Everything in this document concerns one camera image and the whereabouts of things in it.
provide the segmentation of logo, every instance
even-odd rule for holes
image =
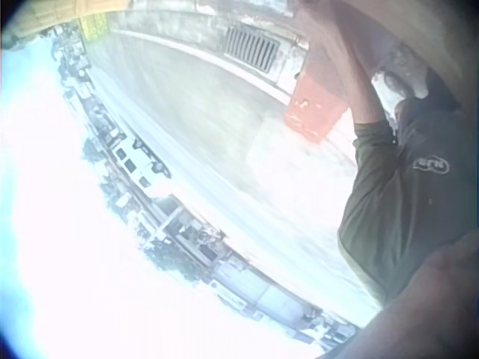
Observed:
[[[447,174],[451,169],[449,162],[438,156],[416,159],[412,168],[423,172],[433,172],[435,174]]]

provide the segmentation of road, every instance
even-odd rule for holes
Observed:
[[[335,239],[354,169],[331,144],[305,142],[281,103],[182,52],[110,34],[88,53],[100,98],[169,166],[181,200],[281,285],[370,321],[377,308]]]

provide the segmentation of person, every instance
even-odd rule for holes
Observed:
[[[357,135],[358,173],[338,246],[385,308],[325,358],[477,355],[479,232],[467,235],[478,227],[476,128],[445,85],[431,86],[426,99],[399,104],[395,138],[331,2],[302,5],[346,79]],[[429,85],[437,78],[430,74]]]

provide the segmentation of white car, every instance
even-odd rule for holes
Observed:
[[[169,169],[138,148],[137,141],[125,138],[112,152],[118,164],[149,198],[164,198],[172,193]]]

